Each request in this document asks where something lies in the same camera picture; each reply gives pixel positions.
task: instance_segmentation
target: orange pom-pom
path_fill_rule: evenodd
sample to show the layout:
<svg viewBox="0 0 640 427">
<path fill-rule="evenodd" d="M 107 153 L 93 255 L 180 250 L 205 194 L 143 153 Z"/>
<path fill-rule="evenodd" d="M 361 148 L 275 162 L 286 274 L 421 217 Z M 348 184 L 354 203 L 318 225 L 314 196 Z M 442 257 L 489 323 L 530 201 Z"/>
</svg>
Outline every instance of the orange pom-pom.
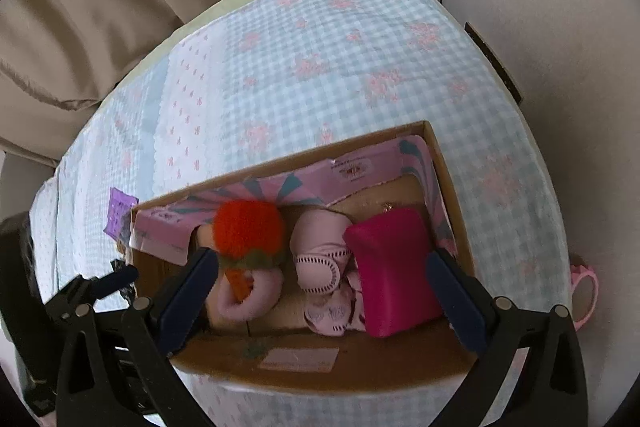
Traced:
<svg viewBox="0 0 640 427">
<path fill-rule="evenodd" d="M 213 219 L 213 240 L 221 255 L 242 259 L 251 251 L 282 251 L 285 226 L 277 206 L 267 201 L 227 201 Z"/>
</svg>

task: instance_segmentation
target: plush toy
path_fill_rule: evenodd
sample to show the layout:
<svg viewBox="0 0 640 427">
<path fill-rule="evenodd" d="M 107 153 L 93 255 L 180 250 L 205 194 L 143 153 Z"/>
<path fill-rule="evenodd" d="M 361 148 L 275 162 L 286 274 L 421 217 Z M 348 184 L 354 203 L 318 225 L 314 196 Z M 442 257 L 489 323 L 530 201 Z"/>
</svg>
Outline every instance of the plush toy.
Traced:
<svg viewBox="0 0 640 427">
<path fill-rule="evenodd" d="M 266 201 L 227 201 L 213 220 L 213 242 L 225 280 L 218 311 L 232 321 L 264 315 L 280 298 L 285 258 L 285 224 L 278 208 Z"/>
</svg>

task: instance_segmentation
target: pink paper lining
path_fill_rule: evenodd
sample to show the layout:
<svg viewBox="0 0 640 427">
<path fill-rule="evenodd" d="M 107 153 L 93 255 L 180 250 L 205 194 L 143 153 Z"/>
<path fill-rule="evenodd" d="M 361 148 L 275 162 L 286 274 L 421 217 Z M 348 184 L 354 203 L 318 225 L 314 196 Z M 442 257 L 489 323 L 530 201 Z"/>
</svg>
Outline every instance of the pink paper lining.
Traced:
<svg viewBox="0 0 640 427">
<path fill-rule="evenodd" d="M 456 255 L 431 154 L 420 136 L 394 138 L 296 171 L 249 178 L 201 190 L 167 206 L 139 210 L 130 246 L 169 263 L 184 265 L 191 233 L 196 227 L 210 223 L 213 213 L 224 201 L 263 200 L 278 205 L 330 206 L 363 188 L 393 181 L 403 174 L 414 175 L 422 186 L 437 246 Z"/>
</svg>

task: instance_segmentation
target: metal screw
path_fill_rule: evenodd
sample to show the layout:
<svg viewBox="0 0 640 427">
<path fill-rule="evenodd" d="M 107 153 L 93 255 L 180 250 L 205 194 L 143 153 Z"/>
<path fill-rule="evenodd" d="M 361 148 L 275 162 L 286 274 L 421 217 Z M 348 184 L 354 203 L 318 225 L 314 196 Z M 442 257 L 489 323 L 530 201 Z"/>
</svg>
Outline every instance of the metal screw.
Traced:
<svg viewBox="0 0 640 427">
<path fill-rule="evenodd" d="M 89 313 L 89 311 L 91 311 L 91 306 L 89 306 L 89 304 L 87 303 L 82 303 L 76 308 L 76 315 L 78 317 L 84 317 L 87 313 Z"/>
<path fill-rule="evenodd" d="M 554 308 L 554 311 L 558 317 L 565 319 L 569 316 L 569 310 L 565 306 L 562 306 L 562 304 L 558 304 L 558 306 Z"/>
<path fill-rule="evenodd" d="M 507 297 L 498 297 L 495 299 L 495 305 L 501 310 L 510 310 L 513 303 Z"/>
<path fill-rule="evenodd" d="M 149 297 L 140 297 L 133 301 L 133 309 L 141 312 L 151 306 L 151 299 Z"/>
</svg>

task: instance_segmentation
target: mattress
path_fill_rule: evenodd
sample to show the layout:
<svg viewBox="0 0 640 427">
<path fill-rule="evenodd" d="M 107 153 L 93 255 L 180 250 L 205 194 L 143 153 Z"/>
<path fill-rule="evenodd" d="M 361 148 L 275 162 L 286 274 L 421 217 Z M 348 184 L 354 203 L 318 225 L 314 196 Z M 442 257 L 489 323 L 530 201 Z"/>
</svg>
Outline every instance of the mattress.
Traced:
<svg viewBox="0 0 640 427">
<path fill-rule="evenodd" d="M 110 94 L 37 195 L 41 293 L 110 271 L 117 253 L 102 229 L 112 186 L 148 200 L 418 120 L 434 128 L 489 292 L 528 309 L 569 305 L 562 220 L 537 146 L 495 71 L 436 0 L 223 0 L 175 32 Z M 96 308 L 123 306 L 111 296 Z M 229 426 L 424 425 L 460 383 L 380 400 L 181 377 Z"/>
</svg>

